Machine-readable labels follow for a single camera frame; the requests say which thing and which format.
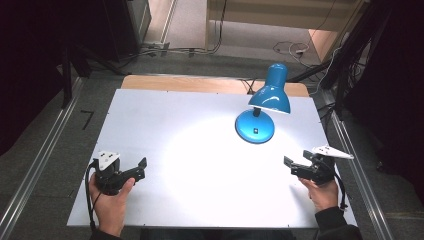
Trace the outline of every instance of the metal rail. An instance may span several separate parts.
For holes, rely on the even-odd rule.
[[[326,104],[334,102],[331,90],[322,90],[322,95]],[[355,152],[353,143],[348,135],[345,123],[339,120],[339,117],[335,112],[332,113],[331,117],[334,127],[340,138],[340,142],[343,146],[343,150],[346,153],[350,153],[355,156],[354,160],[349,161],[349,165],[355,177],[356,183],[358,184],[359,191],[368,210],[370,219],[374,225],[374,229],[377,233],[378,239],[394,239],[390,227],[387,224],[386,218],[384,217],[384,213],[381,210],[380,204],[378,203],[377,197],[375,196],[372,190],[371,184],[361,166],[358,155]]]
[[[19,216],[21,215],[26,203],[28,202],[31,193],[34,190],[34,187],[37,184],[37,181],[41,176],[47,161],[49,160],[50,154],[52,153],[57,140],[59,139],[62,130],[64,129],[69,116],[74,109],[82,86],[82,80],[78,77],[73,86],[74,98],[72,98],[71,102],[65,109],[62,109],[59,112],[55,123],[53,124],[49,134],[47,135],[43,145],[40,148],[40,151],[35,157],[31,167],[28,169],[24,180],[21,182],[21,185],[6,207],[6,211],[4,212],[3,218],[0,222],[0,239],[7,240],[12,233],[12,230],[15,227]]]

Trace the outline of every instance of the white table surface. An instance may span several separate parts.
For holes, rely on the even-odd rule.
[[[291,114],[267,111],[275,134],[255,145],[242,140],[234,127],[237,116],[251,108],[250,97],[116,91],[92,158],[102,150],[118,152],[122,171],[147,158],[146,178],[128,197],[126,225],[317,227],[307,189],[284,165],[284,156],[310,165],[303,150],[327,144],[313,100],[290,97]],[[345,218],[357,225],[350,208]],[[88,225],[82,179],[68,226]]]

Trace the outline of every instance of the black curtain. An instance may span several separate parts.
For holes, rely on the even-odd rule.
[[[397,1],[359,83],[344,99],[383,145],[384,166],[409,180],[424,203],[424,3]]]
[[[60,25],[46,2],[0,3],[0,155],[63,87]]]

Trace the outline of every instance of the blue desk lamp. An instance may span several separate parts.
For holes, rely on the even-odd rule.
[[[275,131],[271,117],[261,109],[290,113],[290,102],[284,92],[287,78],[285,65],[276,63],[268,68],[265,85],[249,101],[253,109],[242,112],[236,119],[236,131],[250,143],[264,143],[272,138]]]

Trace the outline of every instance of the gray carpet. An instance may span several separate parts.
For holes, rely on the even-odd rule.
[[[142,56],[130,62],[126,72],[133,74],[182,74],[197,76],[222,76],[235,78],[265,78],[267,68],[274,63],[269,60],[195,55],[189,58],[184,54],[169,53],[165,57]],[[286,63],[289,77],[302,73],[305,69],[297,63]],[[48,163],[33,190],[10,239],[88,239],[89,228],[66,226],[75,196],[90,161],[95,142],[115,89],[120,88],[123,76],[116,76],[109,70],[98,69],[89,79],[84,79],[81,95],[59,138]],[[306,80],[309,86],[313,82]],[[314,95],[317,108],[324,104],[320,95]],[[0,207],[7,206],[27,169],[35,158],[51,125],[60,110],[62,94],[54,98],[37,119],[28,127],[15,146],[0,157]],[[93,111],[94,115],[85,130],[87,114],[81,110]],[[411,185],[396,175],[387,175],[375,170],[378,160],[366,129],[361,127],[348,112],[345,122],[353,139],[362,165],[369,177],[377,198],[385,213],[423,212]],[[340,142],[328,124],[328,140],[340,149]],[[361,194],[346,162],[338,162],[345,181],[355,217],[364,239],[378,239]],[[423,219],[391,215],[388,223],[395,239],[424,239]],[[124,239],[139,239],[138,228],[126,227]],[[314,230],[294,230],[298,239],[312,239]]]

